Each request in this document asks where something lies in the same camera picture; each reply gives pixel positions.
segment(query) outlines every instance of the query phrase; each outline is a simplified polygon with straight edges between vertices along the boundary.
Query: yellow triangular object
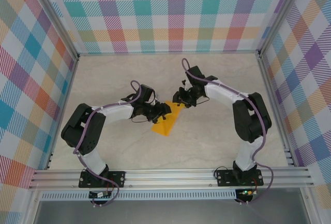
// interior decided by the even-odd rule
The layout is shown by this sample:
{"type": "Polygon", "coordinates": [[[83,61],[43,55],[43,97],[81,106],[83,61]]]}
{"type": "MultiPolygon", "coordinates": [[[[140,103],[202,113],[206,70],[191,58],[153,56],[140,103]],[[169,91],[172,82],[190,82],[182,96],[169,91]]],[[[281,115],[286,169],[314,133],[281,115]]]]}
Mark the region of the yellow triangular object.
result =
{"type": "Polygon", "coordinates": [[[164,136],[169,136],[171,128],[175,124],[176,119],[182,108],[184,108],[184,104],[178,105],[177,103],[166,101],[171,108],[171,113],[165,115],[165,120],[162,117],[158,119],[158,123],[152,126],[152,131],[159,133],[164,136]]]}

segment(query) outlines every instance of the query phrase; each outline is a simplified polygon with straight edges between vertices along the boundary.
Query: beige marble floor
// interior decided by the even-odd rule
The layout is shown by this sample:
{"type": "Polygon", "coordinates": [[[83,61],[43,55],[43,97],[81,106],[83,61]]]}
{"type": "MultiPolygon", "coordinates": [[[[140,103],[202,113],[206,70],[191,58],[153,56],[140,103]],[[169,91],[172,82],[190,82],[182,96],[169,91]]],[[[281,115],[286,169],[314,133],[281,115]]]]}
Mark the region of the beige marble floor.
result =
{"type": "MultiPolygon", "coordinates": [[[[183,57],[206,76],[214,75],[242,92],[259,92],[274,120],[254,54],[120,55],[81,58],[62,127],[80,103],[101,106],[133,93],[133,79],[154,88],[160,101],[171,100],[185,78],[183,57]]],[[[151,127],[152,123],[130,120],[104,126],[98,144],[101,157],[113,169],[230,167],[240,144],[232,110],[212,100],[183,109],[168,137],[151,127]]],[[[274,121],[257,160],[274,167],[287,165],[274,121]]],[[[72,148],[59,137],[51,169],[80,168],[72,148]]]]}

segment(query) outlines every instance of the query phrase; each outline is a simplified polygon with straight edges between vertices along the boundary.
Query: colorful plaid backdrop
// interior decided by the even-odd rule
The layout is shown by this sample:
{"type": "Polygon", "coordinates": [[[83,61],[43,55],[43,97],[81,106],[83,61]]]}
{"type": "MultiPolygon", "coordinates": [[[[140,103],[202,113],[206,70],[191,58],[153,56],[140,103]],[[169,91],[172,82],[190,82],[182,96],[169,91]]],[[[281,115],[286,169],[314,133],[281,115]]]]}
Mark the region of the colorful plaid backdrop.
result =
{"type": "Polygon", "coordinates": [[[0,0],[0,223],[46,164],[74,60],[38,0],[0,0]]]}
{"type": "Polygon", "coordinates": [[[50,1],[83,53],[255,50],[266,14],[277,6],[273,0],[50,1]]]}
{"type": "Polygon", "coordinates": [[[266,55],[295,155],[331,217],[331,0],[296,0],[266,55]]]}

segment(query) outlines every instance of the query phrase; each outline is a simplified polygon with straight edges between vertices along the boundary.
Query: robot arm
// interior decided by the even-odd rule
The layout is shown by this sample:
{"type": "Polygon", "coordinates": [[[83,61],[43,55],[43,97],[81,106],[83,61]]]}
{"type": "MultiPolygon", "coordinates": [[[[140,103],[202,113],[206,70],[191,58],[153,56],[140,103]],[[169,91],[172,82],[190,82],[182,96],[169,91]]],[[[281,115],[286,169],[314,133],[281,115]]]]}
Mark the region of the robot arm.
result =
{"type": "MultiPolygon", "coordinates": [[[[101,131],[105,124],[134,118],[138,115],[144,115],[148,121],[157,123],[159,117],[171,113],[171,109],[167,104],[160,103],[156,100],[155,91],[152,88],[142,84],[140,97],[130,104],[126,103],[131,99],[135,99],[137,96],[138,93],[131,94],[121,99],[118,104],[108,108],[101,108],[101,110],[97,111],[92,116],[78,152],[82,162],[95,174],[105,178],[108,176],[109,168],[101,159],[96,149],[101,131]]],[[[61,132],[61,138],[64,139],[70,147],[77,147],[85,123],[95,109],[98,109],[98,107],[90,107],[82,103],[78,105],[70,117],[61,132]]]]}
{"type": "MultiPolygon", "coordinates": [[[[226,88],[220,87],[217,84],[222,84],[214,76],[205,77],[197,66],[188,69],[188,72],[193,76],[213,83],[197,80],[186,73],[187,79],[182,83],[184,87],[180,87],[179,91],[173,96],[173,102],[183,103],[186,108],[197,105],[197,100],[200,97],[215,99],[228,108],[233,109],[235,130],[239,137],[243,140],[240,144],[238,155],[233,162],[234,176],[239,183],[251,178],[257,168],[255,161],[252,160],[252,155],[261,146],[262,127],[260,121],[253,111],[251,105],[239,94],[226,88]]],[[[264,101],[259,93],[247,94],[240,93],[251,100],[260,115],[262,116],[265,129],[269,129],[272,125],[269,114],[265,107],[264,101]]]]}

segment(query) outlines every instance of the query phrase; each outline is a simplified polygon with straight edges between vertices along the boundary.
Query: aluminum rail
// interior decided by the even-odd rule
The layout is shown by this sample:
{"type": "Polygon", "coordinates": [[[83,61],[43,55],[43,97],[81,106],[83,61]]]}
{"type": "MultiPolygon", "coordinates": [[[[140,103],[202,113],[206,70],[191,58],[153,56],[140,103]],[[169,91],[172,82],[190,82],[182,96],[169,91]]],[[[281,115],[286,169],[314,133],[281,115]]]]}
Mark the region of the aluminum rail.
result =
{"type": "MultiPolygon", "coordinates": [[[[271,179],[268,169],[262,171],[266,188],[271,179]]],[[[244,186],[218,187],[214,169],[152,169],[126,171],[122,190],[164,190],[164,189],[241,189],[244,186]]],[[[306,167],[274,167],[275,177],[272,188],[312,187],[313,181],[306,167]]],[[[30,190],[84,190],[78,187],[81,170],[39,170],[35,172],[30,190]]],[[[86,190],[106,190],[86,188],[86,190]]]]}

